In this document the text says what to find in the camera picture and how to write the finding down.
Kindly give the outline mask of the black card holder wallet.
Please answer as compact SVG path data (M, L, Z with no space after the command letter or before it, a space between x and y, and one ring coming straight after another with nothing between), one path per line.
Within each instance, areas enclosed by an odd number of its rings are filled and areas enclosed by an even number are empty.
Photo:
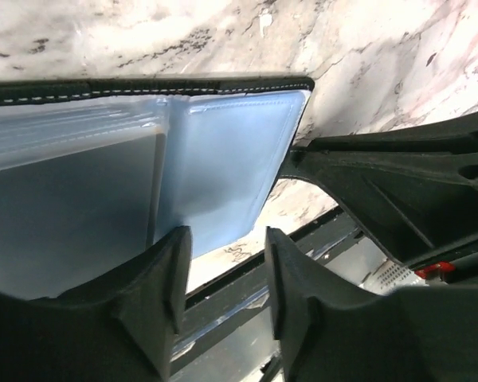
M191 255L247 235L307 76L0 83L0 292L53 298L187 225Z

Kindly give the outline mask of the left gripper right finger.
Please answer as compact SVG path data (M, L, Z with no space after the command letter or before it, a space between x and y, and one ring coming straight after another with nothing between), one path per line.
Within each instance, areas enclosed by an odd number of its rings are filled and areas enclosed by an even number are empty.
M377 295L268 228L273 336L288 381L478 381L478 285Z

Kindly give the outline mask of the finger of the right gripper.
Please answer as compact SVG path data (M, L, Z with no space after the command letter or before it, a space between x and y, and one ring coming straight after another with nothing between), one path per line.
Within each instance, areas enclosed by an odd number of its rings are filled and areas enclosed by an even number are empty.
M478 253L478 112L317 138L288 160L396 263L420 269Z

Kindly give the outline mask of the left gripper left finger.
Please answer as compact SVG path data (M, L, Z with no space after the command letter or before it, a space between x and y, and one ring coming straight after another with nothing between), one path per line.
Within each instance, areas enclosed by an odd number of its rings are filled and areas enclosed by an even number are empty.
M0 293L0 381L166 381L180 333L190 228L57 298Z

